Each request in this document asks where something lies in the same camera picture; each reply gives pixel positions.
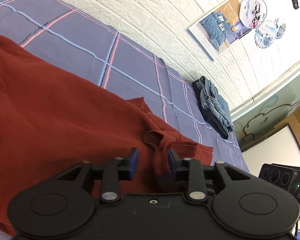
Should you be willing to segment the dark red pants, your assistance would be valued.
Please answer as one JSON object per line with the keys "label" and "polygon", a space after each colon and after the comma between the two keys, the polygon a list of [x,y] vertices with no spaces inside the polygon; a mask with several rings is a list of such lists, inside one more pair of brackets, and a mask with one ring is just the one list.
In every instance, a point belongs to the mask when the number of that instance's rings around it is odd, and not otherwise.
{"label": "dark red pants", "polygon": [[7,206],[19,192],[84,160],[101,165],[139,150],[122,194],[171,192],[168,150],[210,165],[213,149],[151,112],[32,55],[0,35],[0,231],[14,236]]}

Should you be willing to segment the folded black garment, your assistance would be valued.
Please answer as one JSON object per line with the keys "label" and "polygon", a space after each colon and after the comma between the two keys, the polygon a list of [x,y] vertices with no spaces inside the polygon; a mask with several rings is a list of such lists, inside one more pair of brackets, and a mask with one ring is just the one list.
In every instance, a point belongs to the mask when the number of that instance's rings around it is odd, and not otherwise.
{"label": "folded black garment", "polygon": [[195,92],[195,95],[196,95],[196,98],[198,101],[198,107],[203,116],[203,119],[212,126],[212,128],[221,136],[222,139],[228,139],[229,133],[223,127],[221,122],[217,120],[217,117],[210,110],[207,110],[202,106],[202,102],[200,99],[200,91],[197,88],[195,82],[192,83],[192,87]]}

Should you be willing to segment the folded blue jeans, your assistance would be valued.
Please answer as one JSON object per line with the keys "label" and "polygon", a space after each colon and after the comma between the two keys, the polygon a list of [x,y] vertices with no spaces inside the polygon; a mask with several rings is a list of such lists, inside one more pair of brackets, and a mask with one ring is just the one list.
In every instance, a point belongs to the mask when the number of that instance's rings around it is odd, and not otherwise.
{"label": "folded blue jeans", "polygon": [[229,105],[219,94],[217,87],[205,76],[199,78],[196,86],[200,91],[201,106],[209,110],[227,132],[233,132],[234,124],[231,120]]}

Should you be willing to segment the white board panel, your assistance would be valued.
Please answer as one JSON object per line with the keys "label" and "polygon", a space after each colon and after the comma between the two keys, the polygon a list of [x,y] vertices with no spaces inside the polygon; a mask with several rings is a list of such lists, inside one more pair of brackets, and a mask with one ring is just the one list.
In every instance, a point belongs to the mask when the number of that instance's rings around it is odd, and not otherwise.
{"label": "white board panel", "polygon": [[243,159],[254,176],[258,176],[263,164],[281,164],[300,167],[300,144],[287,124],[269,138],[242,152]]}

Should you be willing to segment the purple plaid bed sheet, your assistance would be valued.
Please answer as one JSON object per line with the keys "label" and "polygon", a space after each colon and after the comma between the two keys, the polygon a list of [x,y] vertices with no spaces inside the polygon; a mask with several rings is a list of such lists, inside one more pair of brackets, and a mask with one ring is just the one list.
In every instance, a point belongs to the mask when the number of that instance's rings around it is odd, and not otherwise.
{"label": "purple plaid bed sheet", "polygon": [[113,27],[60,0],[0,0],[0,35],[124,100],[143,98],[183,136],[211,147],[211,163],[247,170],[235,135],[222,139],[204,121],[180,74]]}

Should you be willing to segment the small blue white fan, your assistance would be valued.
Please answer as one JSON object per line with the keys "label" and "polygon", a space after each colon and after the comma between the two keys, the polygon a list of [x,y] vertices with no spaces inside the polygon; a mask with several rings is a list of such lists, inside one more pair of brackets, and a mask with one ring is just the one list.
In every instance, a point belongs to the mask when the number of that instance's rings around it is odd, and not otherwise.
{"label": "small blue white fan", "polygon": [[279,39],[281,38],[284,33],[285,33],[285,30],[286,30],[286,23],[283,19],[281,18],[277,18],[275,21],[274,21],[274,24],[275,24],[275,28],[276,28],[276,36],[275,38],[276,39]]}

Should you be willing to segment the bedding poster on wall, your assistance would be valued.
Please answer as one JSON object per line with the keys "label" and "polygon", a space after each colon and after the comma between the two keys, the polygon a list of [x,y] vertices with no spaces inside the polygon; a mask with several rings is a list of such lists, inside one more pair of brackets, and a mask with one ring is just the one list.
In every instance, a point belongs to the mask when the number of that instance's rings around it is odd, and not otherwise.
{"label": "bedding poster on wall", "polygon": [[240,7],[240,0],[225,0],[187,30],[211,61],[250,32],[239,19]]}

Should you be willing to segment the blue landscape wall fan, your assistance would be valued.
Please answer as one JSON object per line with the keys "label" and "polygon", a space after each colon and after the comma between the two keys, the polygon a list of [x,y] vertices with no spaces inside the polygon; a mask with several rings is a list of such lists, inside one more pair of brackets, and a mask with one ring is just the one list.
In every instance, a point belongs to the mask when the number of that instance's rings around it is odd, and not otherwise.
{"label": "blue landscape wall fan", "polygon": [[255,44],[258,48],[268,48],[276,37],[276,27],[273,21],[263,21],[255,31]]}

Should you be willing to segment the white floral wall fan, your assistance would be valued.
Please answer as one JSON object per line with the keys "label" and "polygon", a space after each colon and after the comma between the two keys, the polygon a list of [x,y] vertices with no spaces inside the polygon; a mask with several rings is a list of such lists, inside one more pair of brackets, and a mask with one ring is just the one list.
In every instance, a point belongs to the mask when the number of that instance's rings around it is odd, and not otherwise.
{"label": "white floral wall fan", "polygon": [[239,19],[248,29],[256,29],[265,20],[267,6],[264,0],[242,0]]}

